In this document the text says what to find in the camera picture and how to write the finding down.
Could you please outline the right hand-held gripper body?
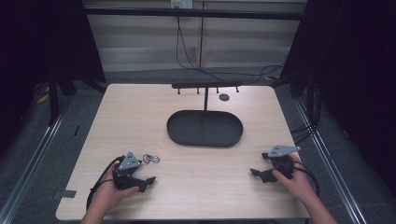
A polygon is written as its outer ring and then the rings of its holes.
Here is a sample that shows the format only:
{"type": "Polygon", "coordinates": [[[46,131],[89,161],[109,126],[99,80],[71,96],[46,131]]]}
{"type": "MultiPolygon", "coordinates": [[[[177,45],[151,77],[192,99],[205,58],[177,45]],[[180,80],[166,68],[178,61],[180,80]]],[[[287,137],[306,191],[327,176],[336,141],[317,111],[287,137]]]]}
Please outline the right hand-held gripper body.
{"type": "Polygon", "coordinates": [[[272,163],[273,168],[286,178],[291,179],[293,162],[290,154],[299,150],[299,147],[275,145],[270,152],[266,153],[269,153],[269,161],[272,163]]]}

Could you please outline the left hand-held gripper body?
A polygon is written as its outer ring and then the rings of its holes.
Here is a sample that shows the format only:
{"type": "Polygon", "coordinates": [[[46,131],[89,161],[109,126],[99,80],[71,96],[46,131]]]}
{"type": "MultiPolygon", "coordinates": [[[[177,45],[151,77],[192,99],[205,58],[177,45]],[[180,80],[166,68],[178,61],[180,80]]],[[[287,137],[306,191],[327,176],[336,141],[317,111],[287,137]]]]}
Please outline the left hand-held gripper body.
{"type": "Polygon", "coordinates": [[[117,189],[141,187],[142,181],[133,177],[140,164],[141,161],[131,151],[120,159],[120,162],[113,169],[113,179],[117,189]]]}

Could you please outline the person's left hand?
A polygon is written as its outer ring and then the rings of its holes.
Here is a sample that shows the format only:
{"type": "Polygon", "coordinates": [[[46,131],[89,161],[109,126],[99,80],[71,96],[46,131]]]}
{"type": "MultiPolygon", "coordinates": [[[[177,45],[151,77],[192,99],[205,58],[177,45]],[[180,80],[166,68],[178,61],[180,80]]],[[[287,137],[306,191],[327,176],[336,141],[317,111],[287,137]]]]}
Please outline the person's left hand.
{"type": "Polygon", "coordinates": [[[101,180],[101,185],[94,193],[89,209],[106,210],[108,212],[115,208],[124,198],[132,196],[138,191],[139,187],[117,189],[114,184],[113,174],[108,171],[101,180]]]}

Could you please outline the person's right hand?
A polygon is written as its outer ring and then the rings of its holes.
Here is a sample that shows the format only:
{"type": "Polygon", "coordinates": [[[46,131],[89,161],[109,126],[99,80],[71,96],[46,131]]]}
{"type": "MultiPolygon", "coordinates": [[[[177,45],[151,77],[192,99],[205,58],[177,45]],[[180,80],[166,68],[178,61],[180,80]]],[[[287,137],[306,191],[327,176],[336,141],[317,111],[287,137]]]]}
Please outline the person's right hand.
{"type": "Polygon", "coordinates": [[[302,172],[303,166],[300,164],[299,158],[291,154],[290,159],[296,167],[296,170],[293,171],[292,179],[286,178],[278,170],[274,170],[273,175],[297,200],[307,204],[316,197],[316,193],[312,189],[306,174],[302,172]]]}

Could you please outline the black hook rack with tray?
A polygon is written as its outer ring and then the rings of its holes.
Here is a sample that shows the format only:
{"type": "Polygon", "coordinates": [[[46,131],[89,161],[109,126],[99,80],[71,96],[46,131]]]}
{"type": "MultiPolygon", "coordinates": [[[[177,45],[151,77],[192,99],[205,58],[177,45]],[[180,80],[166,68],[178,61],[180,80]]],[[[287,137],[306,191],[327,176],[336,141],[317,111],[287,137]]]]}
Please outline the black hook rack with tray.
{"type": "Polygon", "coordinates": [[[242,81],[173,83],[172,88],[180,93],[181,89],[205,90],[202,110],[179,110],[172,114],[166,123],[169,138],[176,144],[190,147],[232,147],[244,132],[240,118],[226,111],[208,109],[209,90],[234,87],[239,91],[242,81]]]}

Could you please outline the black metal stand leg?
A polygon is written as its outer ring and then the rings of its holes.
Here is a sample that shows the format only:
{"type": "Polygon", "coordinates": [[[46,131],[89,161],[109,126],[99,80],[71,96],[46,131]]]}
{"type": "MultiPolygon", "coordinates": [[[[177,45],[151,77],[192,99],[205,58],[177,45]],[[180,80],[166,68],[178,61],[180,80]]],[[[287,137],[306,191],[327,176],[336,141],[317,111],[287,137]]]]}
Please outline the black metal stand leg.
{"type": "Polygon", "coordinates": [[[52,126],[60,114],[58,102],[58,85],[53,70],[49,71],[49,106],[49,126],[52,126]]]}

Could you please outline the black curtain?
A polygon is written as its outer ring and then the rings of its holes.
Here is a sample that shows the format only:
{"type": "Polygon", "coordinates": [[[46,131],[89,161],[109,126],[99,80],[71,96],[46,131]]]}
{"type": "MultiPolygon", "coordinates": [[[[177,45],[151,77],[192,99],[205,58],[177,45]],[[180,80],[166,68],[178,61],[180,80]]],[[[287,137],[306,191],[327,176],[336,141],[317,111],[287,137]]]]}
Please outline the black curtain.
{"type": "Polygon", "coordinates": [[[106,80],[83,0],[0,0],[0,154],[21,129],[35,85],[72,95],[106,80]]]}
{"type": "Polygon", "coordinates": [[[281,76],[318,85],[396,197],[396,0],[307,0],[281,76]]]}

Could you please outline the metal floor rail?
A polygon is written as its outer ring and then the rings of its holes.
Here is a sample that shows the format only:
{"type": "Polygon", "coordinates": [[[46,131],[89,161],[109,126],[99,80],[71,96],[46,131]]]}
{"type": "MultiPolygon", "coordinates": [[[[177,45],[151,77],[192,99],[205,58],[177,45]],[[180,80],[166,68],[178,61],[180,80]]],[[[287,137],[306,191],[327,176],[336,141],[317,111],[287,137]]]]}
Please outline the metal floor rail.
{"type": "Polygon", "coordinates": [[[12,223],[73,101],[74,96],[60,98],[60,112],[54,121],[48,114],[49,102],[34,104],[29,111],[8,154],[0,162],[0,224],[12,223]]]}
{"type": "Polygon", "coordinates": [[[308,115],[307,115],[307,108],[304,105],[303,101],[299,98],[293,98],[296,107],[299,111],[299,114],[304,121],[304,126],[308,130],[310,137],[317,149],[319,156],[321,157],[324,166],[326,167],[329,176],[339,194],[341,201],[344,207],[349,214],[353,224],[368,224],[366,221],[360,206],[358,205],[355,197],[352,195],[347,183],[345,182],[344,178],[342,177],[338,167],[336,166],[332,154],[330,153],[329,149],[327,148],[326,144],[324,143],[319,131],[313,128],[311,125],[308,115]]]}

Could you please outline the black horizontal frame bar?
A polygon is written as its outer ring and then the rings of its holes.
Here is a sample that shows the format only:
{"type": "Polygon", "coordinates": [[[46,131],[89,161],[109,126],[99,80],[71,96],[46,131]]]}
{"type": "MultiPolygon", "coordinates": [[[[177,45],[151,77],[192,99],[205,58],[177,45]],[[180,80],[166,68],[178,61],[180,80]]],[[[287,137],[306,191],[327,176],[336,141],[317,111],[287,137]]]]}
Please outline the black horizontal frame bar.
{"type": "Polygon", "coordinates": [[[223,19],[257,19],[300,21],[304,13],[254,12],[211,9],[172,9],[172,8],[134,8],[134,7],[84,7],[82,11],[92,15],[122,16],[162,16],[162,17],[197,17],[223,19]]]}

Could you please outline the white wall socket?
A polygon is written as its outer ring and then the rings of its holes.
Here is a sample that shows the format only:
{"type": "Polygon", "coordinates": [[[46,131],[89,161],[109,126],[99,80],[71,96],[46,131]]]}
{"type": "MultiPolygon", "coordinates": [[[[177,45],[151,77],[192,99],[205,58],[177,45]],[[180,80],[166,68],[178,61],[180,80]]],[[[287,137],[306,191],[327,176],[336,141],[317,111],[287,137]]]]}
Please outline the white wall socket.
{"type": "Polygon", "coordinates": [[[171,8],[193,9],[192,0],[170,0],[171,8]]]}

